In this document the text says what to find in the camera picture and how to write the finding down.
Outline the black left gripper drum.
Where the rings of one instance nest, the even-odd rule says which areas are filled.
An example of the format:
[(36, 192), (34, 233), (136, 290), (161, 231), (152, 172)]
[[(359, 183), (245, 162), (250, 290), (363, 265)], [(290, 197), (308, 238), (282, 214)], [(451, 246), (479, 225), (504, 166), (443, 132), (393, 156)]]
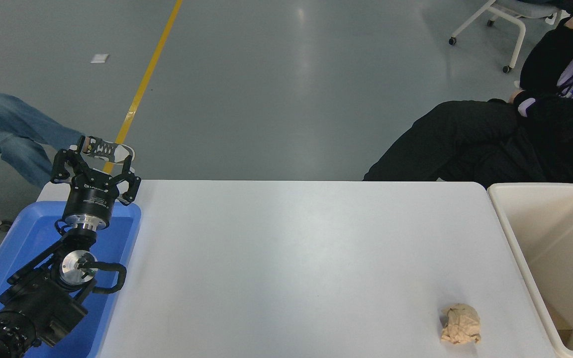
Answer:
[(117, 197), (118, 188), (107, 173), (98, 170), (76, 173), (71, 179), (64, 220), (82, 215), (110, 220)]

